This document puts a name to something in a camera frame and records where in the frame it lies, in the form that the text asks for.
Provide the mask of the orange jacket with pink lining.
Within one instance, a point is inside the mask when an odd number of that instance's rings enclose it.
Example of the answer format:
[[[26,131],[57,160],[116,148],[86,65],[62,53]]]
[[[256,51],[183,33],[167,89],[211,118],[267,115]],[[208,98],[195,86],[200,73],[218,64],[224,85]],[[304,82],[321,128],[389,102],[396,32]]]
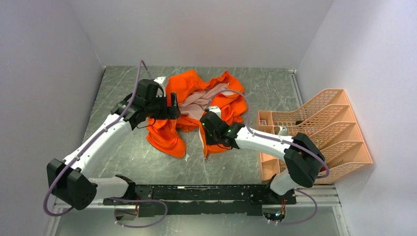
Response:
[[[179,131],[198,131],[204,157],[226,151],[224,145],[209,145],[204,127],[200,122],[207,109],[217,112],[228,125],[242,123],[247,104],[242,96],[244,86],[229,71],[205,82],[196,70],[188,70],[168,79],[165,88],[168,94],[175,93],[181,116],[177,119],[149,119],[147,141],[164,154],[183,158],[187,145]]]

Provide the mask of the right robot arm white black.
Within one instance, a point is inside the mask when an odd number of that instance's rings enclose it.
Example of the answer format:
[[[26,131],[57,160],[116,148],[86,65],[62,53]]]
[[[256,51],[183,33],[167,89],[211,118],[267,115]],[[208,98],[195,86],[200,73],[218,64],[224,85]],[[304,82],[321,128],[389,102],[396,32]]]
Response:
[[[303,133],[280,136],[253,129],[243,123],[229,125],[218,114],[208,111],[200,119],[206,143],[226,148],[250,149],[273,156],[286,164],[286,169],[273,176],[266,199],[276,204],[296,187],[310,188],[325,166],[319,149]]]

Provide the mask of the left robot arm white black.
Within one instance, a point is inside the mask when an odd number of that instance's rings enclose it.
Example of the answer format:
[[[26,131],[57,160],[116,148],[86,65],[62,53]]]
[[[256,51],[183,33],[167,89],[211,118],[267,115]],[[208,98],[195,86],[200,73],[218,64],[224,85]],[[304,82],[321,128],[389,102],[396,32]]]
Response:
[[[49,190],[71,209],[85,209],[95,200],[121,201],[128,205],[137,198],[136,184],[127,177],[93,178],[91,171],[101,157],[140,123],[180,117],[177,96],[167,93],[169,80],[157,77],[140,80],[133,93],[119,102],[103,124],[79,148],[63,160],[51,160],[46,169]]]

